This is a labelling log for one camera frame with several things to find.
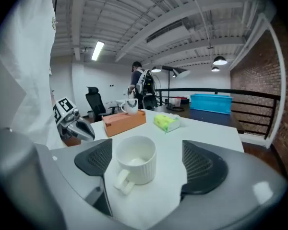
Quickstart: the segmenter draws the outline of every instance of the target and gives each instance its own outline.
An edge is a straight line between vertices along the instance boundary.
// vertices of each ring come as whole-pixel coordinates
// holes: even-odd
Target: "person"
[[[19,0],[0,27],[0,79],[11,76],[24,93],[18,104],[4,107],[15,113],[7,128],[49,149],[65,147],[55,123],[49,83],[55,32],[52,0]],[[12,82],[4,84],[0,96],[8,102],[16,98],[16,88]]]
[[[142,68],[142,65],[139,61],[135,61],[132,64],[131,84],[128,88],[128,94],[131,94],[132,91],[135,89],[134,97],[138,99],[139,101],[139,109],[143,109],[143,104],[142,104],[143,96],[137,91],[136,84],[138,83],[140,76],[144,73],[144,71],[145,70]]]

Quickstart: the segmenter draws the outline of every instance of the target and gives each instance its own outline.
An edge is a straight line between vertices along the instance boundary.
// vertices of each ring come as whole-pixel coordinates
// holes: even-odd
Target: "ceiling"
[[[267,0],[57,0],[52,56],[89,61],[97,41],[98,61],[185,67],[229,64],[250,36]]]

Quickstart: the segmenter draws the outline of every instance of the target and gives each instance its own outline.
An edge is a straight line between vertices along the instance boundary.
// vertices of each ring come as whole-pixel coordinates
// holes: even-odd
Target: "dark shirt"
[[[140,76],[142,75],[141,72],[139,71],[134,71],[131,75],[131,85],[135,85],[138,83]]]

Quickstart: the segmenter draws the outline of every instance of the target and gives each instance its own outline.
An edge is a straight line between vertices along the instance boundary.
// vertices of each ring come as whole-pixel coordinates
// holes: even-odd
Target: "mug handle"
[[[121,190],[125,195],[128,195],[131,191],[131,189],[133,188],[134,186],[134,183],[133,182],[128,182],[128,184],[123,188],[122,185],[124,183],[124,181],[127,179],[127,176],[130,174],[130,171],[128,170],[122,170],[118,177],[117,177],[117,180],[114,184],[114,187],[118,190]]]
[[[125,105],[126,103],[123,103],[123,104],[121,104],[120,105],[120,108],[121,108],[121,110],[124,112],[124,113],[127,113],[124,109],[123,109],[123,105]]]

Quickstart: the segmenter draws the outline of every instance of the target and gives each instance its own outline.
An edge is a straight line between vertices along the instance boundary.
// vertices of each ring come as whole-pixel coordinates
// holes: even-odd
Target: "brick wall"
[[[273,19],[272,26],[279,39],[284,55],[287,80],[284,114],[280,129],[277,132],[277,136],[273,141],[273,144],[288,172],[288,30],[278,17]],[[249,51],[247,56],[231,71],[230,77],[232,89],[250,90],[280,95],[281,80],[279,62],[276,48],[269,31],[266,31],[262,35],[256,45]],[[270,106],[273,104],[272,100],[265,98],[241,95],[232,96],[234,97],[234,101],[250,102]],[[269,108],[245,106],[241,104],[233,104],[232,109],[265,115],[270,115],[272,111],[272,109]],[[268,118],[253,115],[235,114],[235,116],[239,120],[260,122],[263,124],[268,124],[269,121]],[[255,130],[263,133],[265,133],[267,129],[267,127],[264,126],[255,126],[245,123],[242,123],[242,125],[247,130]]]

